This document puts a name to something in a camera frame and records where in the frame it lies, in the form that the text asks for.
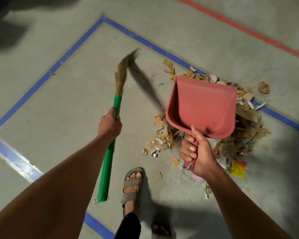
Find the black pants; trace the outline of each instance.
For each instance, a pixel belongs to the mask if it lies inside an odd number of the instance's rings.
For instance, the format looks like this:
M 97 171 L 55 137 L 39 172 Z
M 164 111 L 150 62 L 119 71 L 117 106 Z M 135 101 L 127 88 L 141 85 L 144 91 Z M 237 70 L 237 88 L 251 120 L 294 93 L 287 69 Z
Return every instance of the black pants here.
M 114 239 L 138 239 L 141 234 L 141 223 L 134 213 L 128 213 L 122 220 Z

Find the dustpan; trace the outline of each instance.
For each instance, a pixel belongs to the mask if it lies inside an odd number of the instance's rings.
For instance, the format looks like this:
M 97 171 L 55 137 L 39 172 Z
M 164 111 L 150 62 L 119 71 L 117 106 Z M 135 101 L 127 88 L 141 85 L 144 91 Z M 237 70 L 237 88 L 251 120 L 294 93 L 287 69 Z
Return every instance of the dustpan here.
M 177 77 L 166 109 L 175 128 L 195 138 L 191 125 L 209 138 L 226 138 L 235 129 L 237 89 L 233 86 Z M 184 163 L 193 170 L 195 160 Z

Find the person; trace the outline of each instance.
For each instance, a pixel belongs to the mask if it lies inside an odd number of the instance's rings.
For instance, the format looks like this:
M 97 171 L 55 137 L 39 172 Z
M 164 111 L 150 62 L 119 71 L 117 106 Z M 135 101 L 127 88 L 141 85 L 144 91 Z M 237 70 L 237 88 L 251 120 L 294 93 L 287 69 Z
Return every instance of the person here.
M 105 152 L 121 128 L 120 117 L 115 117 L 112 107 L 101 118 L 94 140 L 33 182 L 0 211 L 0 239 L 78 238 Z M 192 132 L 199 142 L 198 150 L 192 145 L 195 139 L 187 134 L 180 156 L 187 161 L 197 159 L 193 172 L 210 185 L 232 237 L 290 238 L 231 180 L 216 162 L 207 139 L 194 126 Z M 132 169 L 126 176 L 125 185 L 130 186 L 124 188 L 122 200 L 125 217 L 115 238 L 140 235 L 137 199 L 143 174 L 139 169 Z

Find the forearm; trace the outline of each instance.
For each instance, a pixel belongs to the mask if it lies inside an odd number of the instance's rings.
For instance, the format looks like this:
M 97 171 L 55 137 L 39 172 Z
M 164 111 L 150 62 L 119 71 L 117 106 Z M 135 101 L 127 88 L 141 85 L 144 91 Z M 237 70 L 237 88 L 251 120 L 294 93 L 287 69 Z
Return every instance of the forearm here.
M 233 239 L 291 238 L 240 190 L 218 164 L 211 166 L 206 181 Z
M 77 238 L 103 158 L 103 135 L 32 183 L 0 212 L 0 238 Z

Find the sandal strap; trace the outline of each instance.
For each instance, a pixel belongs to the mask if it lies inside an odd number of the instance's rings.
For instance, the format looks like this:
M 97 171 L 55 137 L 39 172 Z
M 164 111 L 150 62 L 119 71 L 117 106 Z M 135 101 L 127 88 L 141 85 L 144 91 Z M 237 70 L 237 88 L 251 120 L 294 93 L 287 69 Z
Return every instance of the sandal strap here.
M 132 192 L 124 194 L 121 200 L 122 206 L 124 207 L 125 203 L 128 201 L 137 201 L 138 192 Z
M 123 183 L 123 188 L 128 188 L 128 187 L 133 187 L 133 186 L 138 186 L 141 185 L 142 179 L 132 179 L 132 180 L 125 180 Z

